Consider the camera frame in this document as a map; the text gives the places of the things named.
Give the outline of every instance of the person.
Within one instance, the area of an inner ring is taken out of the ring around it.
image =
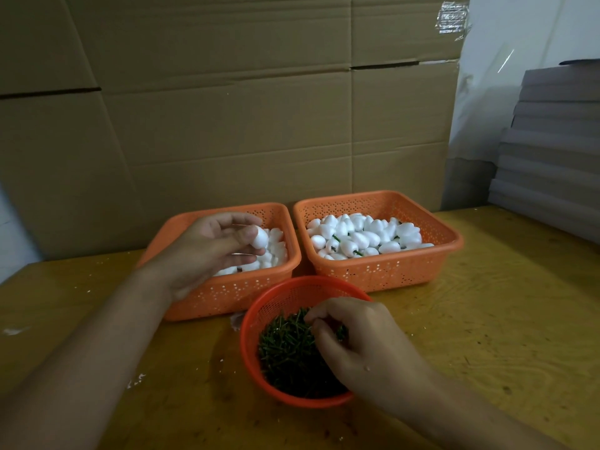
[[[0,448],[93,449],[169,306],[217,271],[251,263],[258,217],[198,219],[135,270],[0,406]],[[324,319],[349,329],[342,347]],[[334,375],[443,448],[565,449],[436,372],[384,305],[335,297],[306,315]]]

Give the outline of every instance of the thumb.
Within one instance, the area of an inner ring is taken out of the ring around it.
[[[224,238],[214,240],[214,254],[217,257],[226,256],[240,251],[254,241],[259,230],[256,226],[246,226],[230,233]]]
[[[311,332],[325,363],[327,363],[335,377],[341,380],[350,365],[348,350],[340,344],[331,327],[321,319],[314,320]]]

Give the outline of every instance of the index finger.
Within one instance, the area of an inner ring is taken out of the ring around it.
[[[258,216],[242,212],[215,213],[214,215],[210,215],[209,218],[216,221],[221,228],[231,227],[234,224],[242,224],[244,226],[255,224],[260,226],[260,223],[262,223],[262,219]]]
[[[304,317],[304,322],[311,323],[316,318],[334,318],[346,326],[351,326],[360,318],[368,302],[352,297],[329,298],[312,307]]]

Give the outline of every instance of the yellow wooden tabletop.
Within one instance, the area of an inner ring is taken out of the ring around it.
[[[496,207],[442,212],[464,249],[430,284],[371,294],[421,353],[574,449],[600,448],[600,249]],[[0,286],[0,395],[123,280],[141,251],[43,262]],[[162,324],[102,449],[433,448],[362,401],[280,404],[245,372],[229,316]]]

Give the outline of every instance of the wall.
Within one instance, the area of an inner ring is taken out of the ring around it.
[[[471,0],[442,209],[487,201],[527,69],[600,58],[600,0]]]
[[[0,283],[40,256],[0,187]]]

